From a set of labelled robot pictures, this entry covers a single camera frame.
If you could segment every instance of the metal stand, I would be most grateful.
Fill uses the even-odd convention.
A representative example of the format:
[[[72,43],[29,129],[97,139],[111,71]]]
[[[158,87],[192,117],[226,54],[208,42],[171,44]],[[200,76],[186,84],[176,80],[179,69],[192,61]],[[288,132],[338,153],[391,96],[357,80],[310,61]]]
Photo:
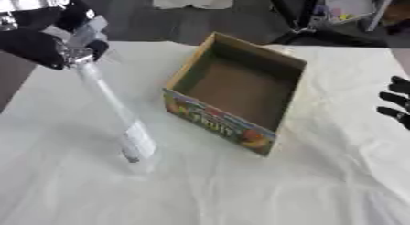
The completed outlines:
[[[314,38],[342,46],[387,48],[387,44],[381,40],[370,40],[334,31],[315,29],[310,25],[310,21],[318,4],[318,0],[305,0],[298,18],[292,14],[284,0],[271,1],[274,5],[273,11],[278,12],[290,27],[290,30],[282,37],[276,39],[273,44],[288,45],[300,38]]]

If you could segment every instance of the black glove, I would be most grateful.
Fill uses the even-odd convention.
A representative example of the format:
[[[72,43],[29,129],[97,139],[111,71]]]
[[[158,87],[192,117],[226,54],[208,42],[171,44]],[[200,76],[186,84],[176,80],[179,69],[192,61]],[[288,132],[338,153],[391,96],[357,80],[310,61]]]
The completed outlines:
[[[410,130],[410,81],[394,76],[392,77],[392,84],[389,85],[389,90],[394,93],[380,92],[380,98],[403,107],[405,112],[387,107],[378,107],[377,112],[396,119]]]

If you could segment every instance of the chair leg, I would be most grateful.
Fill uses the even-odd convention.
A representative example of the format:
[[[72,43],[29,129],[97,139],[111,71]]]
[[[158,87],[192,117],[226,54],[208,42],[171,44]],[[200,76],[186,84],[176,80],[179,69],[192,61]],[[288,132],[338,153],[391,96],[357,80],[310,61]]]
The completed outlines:
[[[284,35],[282,35],[282,37],[277,38],[276,40],[274,40],[272,42],[272,44],[275,45],[288,45],[290,43],[292,43],[292,41],[296,40],[297,38],[299,38],[299,35],[295,32],[287,32]]]
[[[275,11],[279,13],[279,15],[282,16],[282,18],[286,21],[286,23],[289,25],[291,29],[296,29],[297,28],[297,18],[294,16],[292,11],[287,7],[286,3],[284,0],[271,0],[273,9],[272,11]]]
[[[318,30],[308,34],[312,38],[328,41],[342,46],[387,48],[386,42],[381,40],[354,37],[333,31]]]

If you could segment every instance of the fruit box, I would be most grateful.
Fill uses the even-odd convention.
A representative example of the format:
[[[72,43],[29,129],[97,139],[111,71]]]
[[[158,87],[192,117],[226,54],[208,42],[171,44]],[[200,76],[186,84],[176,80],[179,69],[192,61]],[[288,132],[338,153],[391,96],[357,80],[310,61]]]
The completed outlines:
[[[268,155],[307,63],[213,33],[164,88],[170,113]]]

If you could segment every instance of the dark floor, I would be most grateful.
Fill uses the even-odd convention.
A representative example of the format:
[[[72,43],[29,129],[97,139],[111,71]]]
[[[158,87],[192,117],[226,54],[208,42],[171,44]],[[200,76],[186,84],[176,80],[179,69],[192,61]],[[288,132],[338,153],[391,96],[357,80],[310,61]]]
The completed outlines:
[[[212,31],[219,31],[257,44],[269,44],[286,32],[283,19],[269,11],[269,0],[234,0],[234,7],[224,10],[199,10],[194,8],[160,10],[152,7],[152,0],[85,0],[104,15],[110,26],[110,40],[163,41],[198,45]],[[286,0],[297,12],[303,0]],[[353,35],[363,35],[354,26],[339,29]],[[410,33],[388,37],[383,27],[365,35],[383,38],[391,48],[410,48]],[[302,40],[300,45],[328,45],[326,42]],[[398,53],[406,58],[405,53]],[[14,94],[16,88],[33,68],[21,60],[10,59],[0,70],[0,111]]]

